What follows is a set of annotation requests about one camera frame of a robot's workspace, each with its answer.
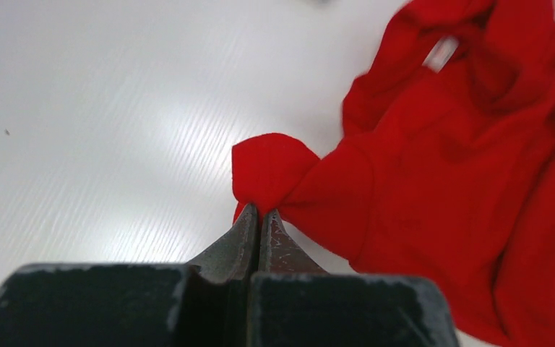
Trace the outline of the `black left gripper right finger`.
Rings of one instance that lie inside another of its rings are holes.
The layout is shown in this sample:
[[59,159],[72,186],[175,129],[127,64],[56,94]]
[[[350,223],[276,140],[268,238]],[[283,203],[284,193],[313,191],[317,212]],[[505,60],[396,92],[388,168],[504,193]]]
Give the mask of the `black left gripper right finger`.
[[258,271],[267,273],[324,274],[320,267],[287,234],[278,211],[266,214],[259,242]]

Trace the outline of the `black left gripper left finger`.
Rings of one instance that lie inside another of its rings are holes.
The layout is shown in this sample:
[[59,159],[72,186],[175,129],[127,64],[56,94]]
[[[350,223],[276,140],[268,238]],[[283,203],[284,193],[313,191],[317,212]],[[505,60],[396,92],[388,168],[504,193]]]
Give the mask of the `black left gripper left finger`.
[[196,257],[187,262],[212,283],[243,280],[257,266],[259,214],[245,205],[231,228]]

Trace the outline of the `red t-shirt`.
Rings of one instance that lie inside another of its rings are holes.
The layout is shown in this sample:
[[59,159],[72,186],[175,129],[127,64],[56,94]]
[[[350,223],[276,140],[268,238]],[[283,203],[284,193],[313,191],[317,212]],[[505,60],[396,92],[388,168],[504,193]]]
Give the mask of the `red t-shirt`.
[[419,275],[459,330],[555,346],[552,1],[410,1],[320,158],[284,134],[232,149],[233,194],[363,273]]

